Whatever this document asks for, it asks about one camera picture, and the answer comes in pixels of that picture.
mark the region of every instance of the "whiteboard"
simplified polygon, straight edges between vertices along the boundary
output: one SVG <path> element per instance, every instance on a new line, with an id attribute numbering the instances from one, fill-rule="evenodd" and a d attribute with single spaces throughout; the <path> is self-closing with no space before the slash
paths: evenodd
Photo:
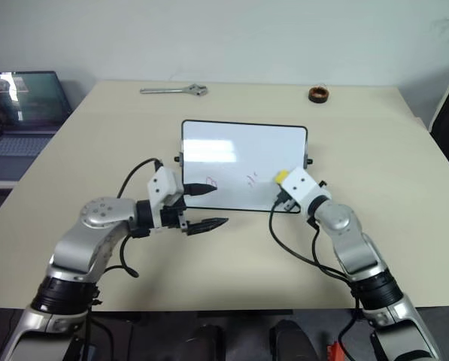
<path id="1" fill-rule="evenodd" d="M 270 211 L 280 192 L 276 175 L 305 166 L 307 139 L 304 126 L 183 121 L 183 182 L 217 187 L 185 196 L 187 206 Z"/>

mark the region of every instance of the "white wall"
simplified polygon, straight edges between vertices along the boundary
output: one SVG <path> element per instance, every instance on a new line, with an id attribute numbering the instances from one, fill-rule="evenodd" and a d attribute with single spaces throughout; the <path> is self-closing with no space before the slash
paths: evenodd
<path id="1" fill-rule="evenodd" d="M 429 121 L 449 0 L 0 0 L 0 71 L 98 79 L 397 85 Z"/>

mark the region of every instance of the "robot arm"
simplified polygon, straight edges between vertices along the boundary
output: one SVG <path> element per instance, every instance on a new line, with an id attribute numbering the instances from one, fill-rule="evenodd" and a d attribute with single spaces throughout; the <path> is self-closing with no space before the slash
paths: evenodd
<path id="1" fill-rule="evenodd" d="M 96 284 L 122 237 L 146 237 L 151 229 L 163 227 L 181 228 L 194 235 L 224 224 L 227 218 L 191 224 L 184 216 L 184 194 L 194 196 L 215 189 L 206 184 L 183 185 L 174 171 L 160 166 L 147 185 L 149 200 L 98 198 L 84 205 L 75 225 L 58 242 L 37 295 L 24 310 L 0 360 L 28 359 L 19 357 L 16 349 L 30 334 L 47 334 L 42 338 L 46 341 L 48 334 L 67 335 L 70 342 L 89 307 L 96 304 Z"/>
<path id="2" fill-rule="evenodd" d="M 302 168 L 281 172 L 276 181 L 290 198 L 285 208 L 298 204 L 306 219 L 314 218 L 331 238 L 352 292 L 375 328 L 372 344 L 378 359 L 442 359 L 431 333 L 363 233 L 353 210 L 334 203 L 325 184 L 317 184 Z"/>

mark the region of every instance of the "laptop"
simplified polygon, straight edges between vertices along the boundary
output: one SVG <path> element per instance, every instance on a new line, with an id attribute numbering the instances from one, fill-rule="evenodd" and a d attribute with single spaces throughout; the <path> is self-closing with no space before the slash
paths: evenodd
<path id="1" fill-rule="evenodd" d="M 18 181 L 71 113 L 54 71 L 0 73 L 0 181 Z"/>

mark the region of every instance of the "red object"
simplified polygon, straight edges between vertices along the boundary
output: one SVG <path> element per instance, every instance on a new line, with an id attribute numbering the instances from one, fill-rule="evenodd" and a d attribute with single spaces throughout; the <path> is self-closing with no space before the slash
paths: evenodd
<path id="1" fill-rule="evenodd" d="M 328 361 L 344 361 L 344 352 L 338 342 L 328 345 Z"/>

